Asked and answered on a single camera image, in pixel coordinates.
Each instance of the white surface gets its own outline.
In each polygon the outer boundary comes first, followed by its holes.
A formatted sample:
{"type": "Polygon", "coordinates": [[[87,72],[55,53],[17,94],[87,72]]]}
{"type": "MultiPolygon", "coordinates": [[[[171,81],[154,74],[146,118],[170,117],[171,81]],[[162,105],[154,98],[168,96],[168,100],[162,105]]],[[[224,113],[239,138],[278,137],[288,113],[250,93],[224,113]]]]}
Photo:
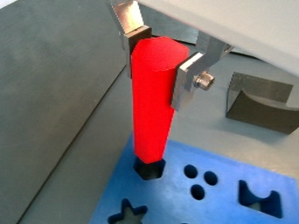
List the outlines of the white surface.
{"type": "Polygon", "coordinates": [[[299,76],[299,1],[138,2],[299,76]]]}
{"type": "Polygon", "coordinates": [[[0,9],[3,9],[8,4],[16,2],[17,0],[0,0],[0,9]]]}

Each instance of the gray metal bracket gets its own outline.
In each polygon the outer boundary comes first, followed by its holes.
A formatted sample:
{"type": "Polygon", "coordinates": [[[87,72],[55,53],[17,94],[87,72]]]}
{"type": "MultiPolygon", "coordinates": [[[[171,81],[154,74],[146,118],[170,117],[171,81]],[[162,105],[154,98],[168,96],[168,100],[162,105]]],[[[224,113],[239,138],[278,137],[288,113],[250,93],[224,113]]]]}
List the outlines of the gray metal bracket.
{"type": "Polygon", "coordinates": [[[210,67],[230,53],[234,46],[199,31],[196,52],[178,67],[176,81],[172,91],[172,108],[179,111],[192,98],[194,90],[208,90],[215,81],[210,75],[210,67]]]}
{"type": "Polygon", "coordinates": [[[234,73],[227,118],[291,134],[299,127],[299,108],[286,106],[292,87],[283,82],[234,73]]]}
{"type": "MultiPolygon", "coordinates": [[[[131,77],[131,54],[140,39],[152,37],[152,29],[144,25],[138,2],[112,0],[112,8],[124,33],[126,70],[131,77]]],[[[172,91],[172,108],[179,111],[182,105],[192,98],[196,88],[208,90],[215,81],[210,67],[230,53],[232,46],[199,31],[196,52],[178,66],[176,81],[172,91]]]]}

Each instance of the dark gray surface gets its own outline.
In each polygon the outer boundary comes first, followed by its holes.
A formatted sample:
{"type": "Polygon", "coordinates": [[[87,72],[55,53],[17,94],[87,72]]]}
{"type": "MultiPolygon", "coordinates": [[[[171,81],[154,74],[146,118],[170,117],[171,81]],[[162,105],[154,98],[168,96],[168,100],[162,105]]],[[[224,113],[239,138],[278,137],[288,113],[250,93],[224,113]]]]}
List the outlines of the dark gray surface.
{"type": "Polygon", "coordinates": [[[132,131],[131,106],[131,79],[123,73],[21,224],[88,223],[132,131]]]}
{"type": "MultiPolygon", "coordinates": [[[[226,118],[234,72],[299,86],[299,79],[260,60],[228,55],[211,72],[216,82],[198,90],[175,114],[170,138],[280,172],[299,181],[299,130],[290,136],[226,118]]],[[[299,92],[291,101],[299,105],[299,92]]],[[[131,80],[123,73],[69,148],[21,224],[88,223],[132,130],[131,80]]]]}
{"type": "Polygon", "coordinates": [[[198,29],[176,21],[156,10],[139,4],[144,24],[154,28],[154,35],[167,36],[187,43],[196,44],[198,29]]]}
{"type": "Polygon", "coordinates": [[[104,1],[0,10],[1,224],[20,218],[124,63],[104,1]]]}

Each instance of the metal screw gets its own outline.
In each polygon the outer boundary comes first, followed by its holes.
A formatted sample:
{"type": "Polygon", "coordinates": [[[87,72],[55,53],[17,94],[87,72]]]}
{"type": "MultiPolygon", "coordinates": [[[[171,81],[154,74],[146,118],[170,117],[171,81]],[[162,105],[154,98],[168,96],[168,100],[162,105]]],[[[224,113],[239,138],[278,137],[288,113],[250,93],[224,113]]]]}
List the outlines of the metal screw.
{"type": "Polygon", "coordinates": [[[207,71],[202,72],[194,80],[194,86],[196,88],[202,88],[203,90],[208,90],[214,84],[215,78],[208,74],[207,71]]]}

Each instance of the circular hole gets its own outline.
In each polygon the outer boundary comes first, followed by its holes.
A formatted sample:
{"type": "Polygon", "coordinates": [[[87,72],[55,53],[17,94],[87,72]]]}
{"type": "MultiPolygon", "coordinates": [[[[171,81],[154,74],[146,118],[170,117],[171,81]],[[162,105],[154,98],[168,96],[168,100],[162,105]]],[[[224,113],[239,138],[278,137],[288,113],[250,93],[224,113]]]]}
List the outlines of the circular hole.
{"type": "Polygon", "coordinates": [[[191,187],[191,196],[196,199],[196,200],[202,200],[204,198],[204,190],[202,188],[200,185],[194,185],[191,187]]]}
{"type": "Polygon", "coordinates": [[[195,179],[198,176],[198,170],[191,164],[184,166],[183,172],[190,179],[195,179]]]}
{"type": "Polygon", "coordinates": [[[212,171],[206,171],[204,173],[204,180],[211,185],[215,186],[219,183],[219,178],[212,171]]]}

